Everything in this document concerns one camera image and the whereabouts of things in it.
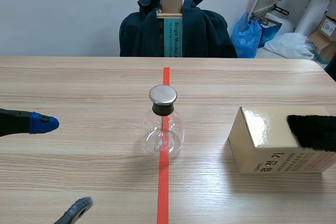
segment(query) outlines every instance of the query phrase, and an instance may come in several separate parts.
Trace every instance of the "floor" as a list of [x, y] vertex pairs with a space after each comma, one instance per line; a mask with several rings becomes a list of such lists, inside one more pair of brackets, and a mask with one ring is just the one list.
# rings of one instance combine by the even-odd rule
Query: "floor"
[[[285, 57], [275, 54], [273, 52], [267, 51], [264, 48], [259, 48], [257, 50], [257, 55], [256, 58], [264, 58], [264, 59], [284, 59], [287, 60]], [[314, 59], [313, 61], [315, 61], [318, 65], [320, 65], [322, 68], [325, 68], [327, 65], [326, 64], [321, 64], [318, 62], [318, 60]]]

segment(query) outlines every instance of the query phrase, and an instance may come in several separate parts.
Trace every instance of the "sink pedestal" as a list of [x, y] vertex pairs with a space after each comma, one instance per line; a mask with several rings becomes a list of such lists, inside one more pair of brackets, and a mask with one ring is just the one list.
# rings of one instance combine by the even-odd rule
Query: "sink pedestal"
[[311, 0], [295, 32], [305, 36], [315, 32], [324, 16], [330, 0]]

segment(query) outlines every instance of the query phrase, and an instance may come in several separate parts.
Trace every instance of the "blue plastic bag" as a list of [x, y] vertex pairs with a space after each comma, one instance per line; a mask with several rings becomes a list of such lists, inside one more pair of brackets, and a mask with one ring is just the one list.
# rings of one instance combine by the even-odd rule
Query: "blue plastic bag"
[[248, 14], [245, 13], [233, 28], [232, 43], [238, 54], [238, 58], [254, 58], [261, 38], [261, 26], [258, 21], [255, 24], [248, 23]]

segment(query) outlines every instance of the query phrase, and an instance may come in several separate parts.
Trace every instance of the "black rubber seal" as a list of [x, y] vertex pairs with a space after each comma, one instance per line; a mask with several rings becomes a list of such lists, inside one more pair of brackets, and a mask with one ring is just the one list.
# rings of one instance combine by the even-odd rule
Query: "black rubber seal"
[[153, 112], [156, 115], [159, 116], [166, 116], [166, 115], [170, 115], [171, 113], [173, 113], [174, 111], [174, 104], [170, 104], [170, 105], [165, 105], [165, 106], [161, 106], [161, 105], [157, 105], [157, 104], [153, 104]]

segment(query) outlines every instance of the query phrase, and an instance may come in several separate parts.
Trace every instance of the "white plastic bag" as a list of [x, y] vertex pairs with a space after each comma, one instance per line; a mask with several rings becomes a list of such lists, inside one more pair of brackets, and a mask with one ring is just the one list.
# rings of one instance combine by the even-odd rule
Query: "white plastic bag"
[[311, 60], [314, 54], [304, 46], [306, 39], [302, 34], [287, 33], [266, 42], [264, 48], [287, 59]]

